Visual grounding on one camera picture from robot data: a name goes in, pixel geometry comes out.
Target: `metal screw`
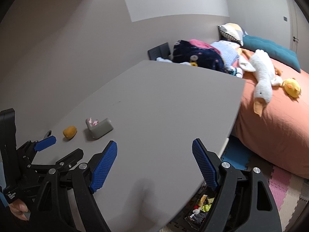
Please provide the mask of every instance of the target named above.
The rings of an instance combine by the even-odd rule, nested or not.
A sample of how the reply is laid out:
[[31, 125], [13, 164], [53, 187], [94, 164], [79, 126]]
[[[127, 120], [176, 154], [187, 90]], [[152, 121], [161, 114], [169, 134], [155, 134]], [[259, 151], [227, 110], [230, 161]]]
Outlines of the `metal screw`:
[[49, 174], [54, 174], [56, 173], [56, 169], [55, 168], [51, 168], [49, 171], [48, 171]]
[[222, 167], [229, 168], [231, 165], [228, 162], [222, 162]]
[[261, 172], [261, 169], [259, 169], [258, 167], [255, 167], [255, 168], [253, 169], [253, 172], [255, 172], [255, 173], [260, 173], [260, 172]]
[[86, 169], [87, 168], [87, 164], [86, 163], [82, 163], [78, 167], [79, 167], [79, 169]]

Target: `long teal pillow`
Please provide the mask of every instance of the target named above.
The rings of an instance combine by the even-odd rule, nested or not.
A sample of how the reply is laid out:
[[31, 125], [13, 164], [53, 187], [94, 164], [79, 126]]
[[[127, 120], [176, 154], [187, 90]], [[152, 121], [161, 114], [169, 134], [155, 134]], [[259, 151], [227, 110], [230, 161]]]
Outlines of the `long teal pillow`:
[[268, 53], [270, 58], [273, 58], [294, 70], [301, 72], [300, 65], [294, 51], [284, 48], [273, 41], [266, 40], [256, 36], [246, 35], [243, 37], [244, 46], [242, 48], [250, 51], [263, 50]]

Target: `orange bed sheet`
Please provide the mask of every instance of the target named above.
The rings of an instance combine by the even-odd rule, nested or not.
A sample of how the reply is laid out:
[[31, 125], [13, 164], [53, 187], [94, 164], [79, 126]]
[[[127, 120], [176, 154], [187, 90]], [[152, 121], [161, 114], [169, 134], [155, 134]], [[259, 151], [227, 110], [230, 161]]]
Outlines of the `orange bed sheet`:
[[283, 71], [281, 77], [295, 78], [302, 95], [290, 99], [283, 88], [274, 87], [273, 97], [262, 117], [253, 112], [256, 79], [250, 72], [246, 80], [234, 131], [241, 142], [267, 161], [309, 179], [309, 74], [293, 70], [272, 59]]

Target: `orange beak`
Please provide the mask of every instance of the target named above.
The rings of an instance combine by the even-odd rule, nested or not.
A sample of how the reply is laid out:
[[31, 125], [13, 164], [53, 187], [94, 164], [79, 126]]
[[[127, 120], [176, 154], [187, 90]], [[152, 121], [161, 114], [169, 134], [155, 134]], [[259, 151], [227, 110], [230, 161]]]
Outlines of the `orange beak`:
[[265, 99], [263, 98], [255, 98], [253, 101], [253, 110], [254, 113], [259, 115], [260, 117], [262, 116], [263, 109], [267, 106]]

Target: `gray tabletop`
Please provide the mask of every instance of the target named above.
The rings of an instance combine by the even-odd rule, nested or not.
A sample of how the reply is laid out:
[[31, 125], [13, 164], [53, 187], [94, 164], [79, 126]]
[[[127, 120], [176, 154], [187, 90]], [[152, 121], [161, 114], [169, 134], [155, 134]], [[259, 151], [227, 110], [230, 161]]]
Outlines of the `gray tabletop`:
[[[112, 232], [158, 231], [203, 181], [192, 141], [200, 138], [221, 156], [243, 87], [242, 79], [221, 72], [142, 61], [54, 126], [57, 143], [39, 152], [33, 163], [55, 163], [76, 148], [84, 151], [80, 162], [87, 162], [114, 140], [118, 155], [104, 186], [94, 194], [98, 207]], [[109, 118], [114, 130], [93, 140], [85, 124], [90, 117]], [[70, 125], [78, 133], [66, 142], [62, 131]], [[71, 190], [70, 202], [76, 213]]]

